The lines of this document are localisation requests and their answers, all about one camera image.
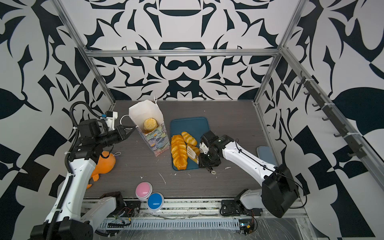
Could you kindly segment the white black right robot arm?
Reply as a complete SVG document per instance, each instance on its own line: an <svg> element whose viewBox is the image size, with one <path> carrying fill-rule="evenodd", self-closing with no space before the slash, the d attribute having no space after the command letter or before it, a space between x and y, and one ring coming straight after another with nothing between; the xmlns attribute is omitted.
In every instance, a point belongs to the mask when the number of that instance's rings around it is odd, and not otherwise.
<svg viewBox="0 0 384 240"><path fill-rule="evenodd" d="M246 190L239 196L241 206L247 210L266 209L277 218L293 209L300 197L297 183L289 168L275 166L245 150L239 141L227 135L216 136L212 131L204 133L200 141L199 167L212 168L227 160L249 174L261 186L259 190Z"/></svg>

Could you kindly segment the light blue oval pad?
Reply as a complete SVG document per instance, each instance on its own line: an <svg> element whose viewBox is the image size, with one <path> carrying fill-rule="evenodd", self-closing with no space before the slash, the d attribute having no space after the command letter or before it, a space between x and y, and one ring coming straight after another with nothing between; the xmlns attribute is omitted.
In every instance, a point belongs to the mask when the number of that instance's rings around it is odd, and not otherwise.
<svg viewBox="0 0 384 240"><path fill-rule="evenodd" d="M271 148L269 148L267 146L259 146L256 148L256 152L257 152L258 158L260 158L261 160L263 160L269 164L275 165L275 166L278 165L278 162L277 162Z"/></svg>

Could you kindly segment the green circuit board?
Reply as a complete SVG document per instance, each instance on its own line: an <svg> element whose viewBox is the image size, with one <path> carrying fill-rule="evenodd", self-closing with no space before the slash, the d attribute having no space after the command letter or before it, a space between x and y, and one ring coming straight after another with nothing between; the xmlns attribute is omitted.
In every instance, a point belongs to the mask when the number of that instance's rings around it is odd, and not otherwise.
<svg viewBox="0 0 384 240"><path fill-rule="evenodd" d="M239 220L239 224L240 224L240 234L247 236L255 230L254 221Z"/></svg>

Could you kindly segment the pink round button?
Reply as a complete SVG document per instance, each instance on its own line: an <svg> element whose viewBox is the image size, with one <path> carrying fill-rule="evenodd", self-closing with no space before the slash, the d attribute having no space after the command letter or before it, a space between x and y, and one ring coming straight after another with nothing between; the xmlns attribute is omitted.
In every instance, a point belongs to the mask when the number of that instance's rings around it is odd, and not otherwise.
<svg viewBox="0 0 384 240"><path fill-rule="evenodd" d="M141 182L135 190L136 197L141 201L147 200L152 192L153 186L149 182Z"/></svg>

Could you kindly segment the blue round button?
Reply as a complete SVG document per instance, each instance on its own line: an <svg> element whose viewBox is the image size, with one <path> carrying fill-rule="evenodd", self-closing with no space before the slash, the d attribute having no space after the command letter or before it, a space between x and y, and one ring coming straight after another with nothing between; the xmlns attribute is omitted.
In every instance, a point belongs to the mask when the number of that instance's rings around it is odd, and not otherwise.
<svg viewBox="0 0 384 240"><path fill-rule="evenodd" d="M164 203L165 199L161 193L152 193L147 200L148 209L152 212L160 211Z"/></svg>

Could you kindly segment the orange plush toy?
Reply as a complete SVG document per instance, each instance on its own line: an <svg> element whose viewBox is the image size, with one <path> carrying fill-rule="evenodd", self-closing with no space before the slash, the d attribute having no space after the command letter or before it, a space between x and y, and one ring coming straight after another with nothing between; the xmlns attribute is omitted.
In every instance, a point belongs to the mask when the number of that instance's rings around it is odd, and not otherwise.
<svg viewBox="0 0 384 240"><path fill-rule="evenodd" d="M90 180L97 182L101 174L109 173L116 164L116 157L114 154L107 151L103 151L99 157L99 161L96 165L96 168L91 174Z"/></svg>

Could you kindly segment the long braided bread loaf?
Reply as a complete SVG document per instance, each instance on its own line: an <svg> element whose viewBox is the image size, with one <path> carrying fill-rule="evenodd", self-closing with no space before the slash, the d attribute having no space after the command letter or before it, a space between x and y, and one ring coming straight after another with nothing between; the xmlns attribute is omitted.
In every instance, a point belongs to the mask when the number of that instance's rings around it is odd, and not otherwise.
<svg viewBox="0 0 384 240"><path fill-rule="evenodd" d="M187 145L181 135L172 136L171 154L173 158L173 165L177 168L177 170L186 170L188 166Z"/></svg>

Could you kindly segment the knotted round bun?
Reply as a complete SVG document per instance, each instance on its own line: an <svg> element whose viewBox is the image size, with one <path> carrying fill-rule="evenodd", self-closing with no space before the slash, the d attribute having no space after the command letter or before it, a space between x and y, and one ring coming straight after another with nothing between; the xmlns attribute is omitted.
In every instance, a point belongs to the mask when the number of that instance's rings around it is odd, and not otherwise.
<svg viewBox="0 0 384 240"><path fill-rule="evenodd" d="M148 118L144 121L144 133L148 134L152 131L154 131L159 126L158 122L154 118Z"/></svg>

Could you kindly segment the black hook rack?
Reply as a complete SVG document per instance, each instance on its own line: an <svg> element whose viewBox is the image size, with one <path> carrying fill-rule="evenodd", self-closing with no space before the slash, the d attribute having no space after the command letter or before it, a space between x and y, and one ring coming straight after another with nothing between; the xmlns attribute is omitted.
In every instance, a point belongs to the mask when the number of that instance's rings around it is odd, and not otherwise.
<svg viewBox="0 0 384 240"><path fill-rule="evenodd" d="M362 159L367 156L364 149L364 143L361 135L352 127L346 117L341 113L336 104L332 102L326 93L319 87L314 79L306 78L301 75L301 80L298 82L299 85L303 85L307 89L305 95L311 96L315 103L313 107L318 108L326 115L323 121L330 121L337 133L334 134L336 138L343 138L347 145L351 148L352 154L350 157L358 157Z"/></svg>

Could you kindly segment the floral white paper bag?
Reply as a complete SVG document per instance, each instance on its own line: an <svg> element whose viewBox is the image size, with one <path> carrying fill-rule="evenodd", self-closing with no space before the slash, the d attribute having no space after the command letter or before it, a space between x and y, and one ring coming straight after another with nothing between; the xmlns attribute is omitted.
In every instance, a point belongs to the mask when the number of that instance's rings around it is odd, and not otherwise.
<svg viewBox="0 0 384 240"><path fill-rule="evenodd" d="M137 130L146 143L152 150L155 156L159 156L171 146L168 133L165 126L164 116L157 104L157 98L154 101L145 100L134 104L129 107L127 114L131 121L134 123L135 130ZM144 133L144 121L148 118L157 120L159 126L152 132Z"/></svg>

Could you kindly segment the small striped croissant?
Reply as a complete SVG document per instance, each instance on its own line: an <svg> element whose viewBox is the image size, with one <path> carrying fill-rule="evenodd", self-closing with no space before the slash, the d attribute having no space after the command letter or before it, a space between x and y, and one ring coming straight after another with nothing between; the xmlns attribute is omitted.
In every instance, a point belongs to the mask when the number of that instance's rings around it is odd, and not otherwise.
<svg viewBox="0 0 384 240"><path fill-rule="evenodd" d="M189 144L192 146L197 146L198 141L192 135L190 135L188 132L182 132L182 137L183 137L186 144Z"/></svg>

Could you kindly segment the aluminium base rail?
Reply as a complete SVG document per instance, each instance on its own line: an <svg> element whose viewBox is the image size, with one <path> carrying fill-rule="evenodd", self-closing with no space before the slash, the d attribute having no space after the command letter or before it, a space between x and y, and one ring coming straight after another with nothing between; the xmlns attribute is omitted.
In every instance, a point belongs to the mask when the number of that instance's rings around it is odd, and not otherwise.
<svg viewBox="0 0 384 240"><path fill-rule="evenodd" d="M162 208L153 212L149 209L147 202L136 201L134 199L125 199L125 203L128 207L125 210L126 214L130 216L134 214L135 217L149 216L154 218L194 218L194 217L214 217L220 218L222 216L221 207L222 201L230 201L232 199L165 199ZM88 210L93 208L99 202L98 199L85 199L81 206L81 214L85 214ZM262 218L275 218L266 209L253 210L255 217ZM289 209L283 218L307 218L307 212L304 208Z"/></svg>

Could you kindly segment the teal rectangular tray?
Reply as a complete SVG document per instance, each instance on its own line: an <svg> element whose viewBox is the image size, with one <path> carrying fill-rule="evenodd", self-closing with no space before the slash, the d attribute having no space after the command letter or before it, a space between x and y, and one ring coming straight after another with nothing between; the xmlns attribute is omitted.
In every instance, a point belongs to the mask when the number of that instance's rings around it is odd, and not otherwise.
<svg viewBox="0 0 384 240"><path fill-rule="evenodd" d="M188 166L186 170L194 170L199 168L198 157L201 153L199 149L201 137L209 130L210 127L208 120L204 117L175 119L171 121L171 138L174 135L182 135L182 132L188 132L198 141L197 146L186 144L188 153ZM173 165L173 158L172 167L175 171L178 171L177 168Z"/></svg>

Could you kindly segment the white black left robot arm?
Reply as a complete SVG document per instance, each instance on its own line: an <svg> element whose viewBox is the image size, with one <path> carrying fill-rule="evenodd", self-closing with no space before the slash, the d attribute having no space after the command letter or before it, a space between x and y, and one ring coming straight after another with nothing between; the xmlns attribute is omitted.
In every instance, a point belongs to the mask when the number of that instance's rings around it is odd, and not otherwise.
<svg viewBox="0 0 384 240"><path fill-rule="evenodd" d="M110 214L119 213L125 202L120 192L107 193L84 215L81 214L83 199L93 171L99 159L104 159L103 150L113 148L135 131L135 126L115 126L116 112L98 115L90 111L95 119L78 123L74 116L75 107L84 105L78 101L71 105L69 115L75 130L75 137L65 153L68 171L64 185L51 212L42 225L34 226L32 240L91 240L94 232Z"/></svg>

